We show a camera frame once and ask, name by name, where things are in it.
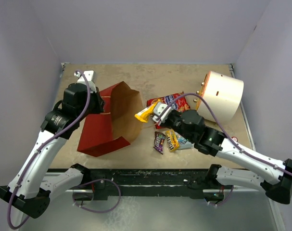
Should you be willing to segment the red paper bag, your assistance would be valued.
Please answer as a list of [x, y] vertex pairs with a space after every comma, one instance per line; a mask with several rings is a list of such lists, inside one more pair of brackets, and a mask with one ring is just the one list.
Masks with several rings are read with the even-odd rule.
[[129, 146], [140, 134], [143, 124], [135, 114], [143, 109], [140, 92], [119, 82], [100, 95], [103, 113], [86, 116], [77, 151], [99, 157]]

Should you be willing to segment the red cookie snack bag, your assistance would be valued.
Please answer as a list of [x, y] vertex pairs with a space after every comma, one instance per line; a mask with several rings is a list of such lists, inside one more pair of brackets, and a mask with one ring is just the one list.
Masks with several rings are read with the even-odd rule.
[[[174, 93], [174, 94], [167, 95], [160, 98], [149, 99], [146, 103], [146, 107], [149, 107], [153, 103], [153, 101], [157, 101], [157, 100], [160, 100], [162, 103], [165, 103], [165, 104], [170, 104], [175, 98], [183, 94], [184, 92], [179, 92], [179, 93]], [[190, 110], [190, 106], [185, 97], [178, 99], [175, 103], [172, 104], [171, 108], [173, 108], [174, 110], [177, 110], [178, 112], [184, 112], [184, 111]]]

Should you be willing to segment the yellow candy packet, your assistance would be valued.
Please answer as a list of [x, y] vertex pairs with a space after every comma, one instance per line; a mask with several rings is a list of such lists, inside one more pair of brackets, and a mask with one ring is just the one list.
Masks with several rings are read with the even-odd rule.
[[166, 139], [167, 139], [167, 144], [168, 144], [169, 150], [171, 152], [174, 152], [177, 149], [179, 149], [180, 144], [178, 142], [176, 133], [172, 129], [170, 129], [170, 130], [167, 130], [165, 132], [165, 135], [166, 135]]
[[144, 108], [143, 110], [141, 110], [140, 112], [136, 113], [134, 115], [134, 117], [142, 122], [142, 123], [147, 123], [149, 116], [151, 116], [153, 114], [154, 108], [155, 106], [160, 103], [161, 101], [155, 101], [153, 102], [150, 106], [147, 106], [146, 108]]

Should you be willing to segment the purple candy packet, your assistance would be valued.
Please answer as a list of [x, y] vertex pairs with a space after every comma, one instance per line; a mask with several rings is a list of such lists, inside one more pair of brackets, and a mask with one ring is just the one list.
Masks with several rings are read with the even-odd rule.
[[154, 146], [153, 148], [159, 152], [160, 154], [164, 154], [163, 153], [163, 149], [164, 149], [164, 142], [165, 142], [165, 138], [166, 138], [166, 135], [162, 132], [158, 132], [156, 131], [154, 133]]

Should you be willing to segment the silver snack wrapper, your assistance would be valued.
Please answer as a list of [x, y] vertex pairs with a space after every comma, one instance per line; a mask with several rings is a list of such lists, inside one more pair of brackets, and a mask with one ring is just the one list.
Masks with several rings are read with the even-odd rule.
[[176, 136], [177, 136], [177, 141], [179, 143], [179, 148], [178, 148], [179, 150], [193, 148], [193, 144], [189, 142], [187, 139], [185, 139], [179, 134], [177, 134]]

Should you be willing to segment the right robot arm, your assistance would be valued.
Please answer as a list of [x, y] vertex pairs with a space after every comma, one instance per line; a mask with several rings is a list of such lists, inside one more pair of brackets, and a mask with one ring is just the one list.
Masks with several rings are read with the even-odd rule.
[[239, 185], [264, 191], [275, 202], [288, 205], [292, 197], [292, 160], [277, 160], [253, 151], [228, 137], [225, 133], [208, 127], [195, 110], [180, 113], [171, 110], [161, 122], [193, 143], [205, 155], [229, 160], [244, 170], [236, 171], [223, 166], [212, 167], [206, 176], [210, 188], [219, 185]]

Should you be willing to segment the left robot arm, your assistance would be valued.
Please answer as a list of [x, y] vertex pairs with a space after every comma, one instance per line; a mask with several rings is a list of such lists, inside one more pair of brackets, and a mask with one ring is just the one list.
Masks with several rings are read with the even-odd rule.
[[0, 186], [0, 199], [32, 217], [40, 217], [49, 203], [66, 190], [90, 185], [90, 170], [72, 165], [63, 174], [43, 182], [55, 156], [89, 114], [103, 112], [104, 101], [94, 83], [73, 83], [53, 110], [46, 114], [36, 144], [16, 177]]

